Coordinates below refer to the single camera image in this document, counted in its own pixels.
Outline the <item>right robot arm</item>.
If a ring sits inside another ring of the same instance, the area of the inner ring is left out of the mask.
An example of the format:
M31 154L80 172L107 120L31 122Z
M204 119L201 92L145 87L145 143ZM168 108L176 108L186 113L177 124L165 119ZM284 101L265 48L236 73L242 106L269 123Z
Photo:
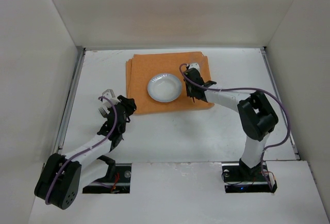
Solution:
M183 64L181 71L187 96L207 103L218 104L239 114L246 134L245 148L239 160L242 173L253 175L261 169L261 155L270 133L278 123L278 116L266 95L256 90L253 93L225 91L212 88L217 83L204 81L197 64Z

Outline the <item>clear plastic cup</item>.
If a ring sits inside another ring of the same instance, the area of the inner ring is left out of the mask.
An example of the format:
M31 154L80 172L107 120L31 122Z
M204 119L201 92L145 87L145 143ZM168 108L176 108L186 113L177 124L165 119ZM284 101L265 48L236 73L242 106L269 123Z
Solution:
M202 68L205 64L205 56L204 55L194 55L189 59L188 64L198 64L200 68Z

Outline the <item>orange cloth napkin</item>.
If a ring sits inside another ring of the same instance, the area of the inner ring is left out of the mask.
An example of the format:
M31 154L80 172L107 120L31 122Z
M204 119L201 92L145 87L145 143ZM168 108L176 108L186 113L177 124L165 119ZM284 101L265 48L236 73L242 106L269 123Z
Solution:
M135 114L168 113L183 110L209 109L214 105L201 100L193 100L187 97L185 85L178 99L169 103L160 103L153 100L148 92L147 85L150 79L161 73L175 75L183 83L183 77L179 66L188 63L191 56L203 55L202 52L165 53L165 54L135 54L126 62L126 97L133 98L137 106ZM205 64L201 68L201 77L204 81L211 80L208 58L205 56Z

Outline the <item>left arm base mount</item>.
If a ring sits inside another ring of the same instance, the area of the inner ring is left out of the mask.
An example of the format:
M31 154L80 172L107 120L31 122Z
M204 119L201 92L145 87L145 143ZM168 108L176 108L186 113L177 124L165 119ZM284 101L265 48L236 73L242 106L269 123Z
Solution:
M103 155L97 162L107 164L104 177L84 187L83 194L128 194L130 193L131 164L117 164L115 160Z

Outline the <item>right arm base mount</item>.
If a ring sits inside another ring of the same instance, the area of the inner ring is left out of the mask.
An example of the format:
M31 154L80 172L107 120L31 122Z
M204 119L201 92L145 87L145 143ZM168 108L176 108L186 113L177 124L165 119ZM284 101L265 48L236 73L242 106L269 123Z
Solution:
M251 175L239 163L223 163L221 178L226 193L275 193L277 181L273 172L269 171L267 164L263 169L257 169Z

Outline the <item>white paper plate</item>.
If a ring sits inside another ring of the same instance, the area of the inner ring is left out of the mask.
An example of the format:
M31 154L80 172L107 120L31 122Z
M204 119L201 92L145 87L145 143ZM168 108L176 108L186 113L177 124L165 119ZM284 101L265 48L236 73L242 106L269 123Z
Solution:
M150 79L147 92L153 100L160 103L169 103L178 99L181 95L182 83L173 74L157 74Z

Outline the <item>black plastic fork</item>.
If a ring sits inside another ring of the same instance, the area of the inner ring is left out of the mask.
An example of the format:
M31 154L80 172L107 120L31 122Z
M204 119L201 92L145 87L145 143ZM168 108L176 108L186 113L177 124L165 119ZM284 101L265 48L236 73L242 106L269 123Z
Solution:
M108 114L102 107L100 107L98 110L103 118L107 118Z

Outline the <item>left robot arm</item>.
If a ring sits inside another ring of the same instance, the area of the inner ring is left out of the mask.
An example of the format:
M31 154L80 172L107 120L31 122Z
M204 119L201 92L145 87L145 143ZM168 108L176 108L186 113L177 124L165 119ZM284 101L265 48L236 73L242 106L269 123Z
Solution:
M77 194L98 179L115 179L116 162L107 157L123 140L126 125L137 106L133 98L119 95L111 98L104 93L99 100L105 118L96 135L87 143L67 154L52 154L46 161L34 189L34 195L47 205L67 209Z

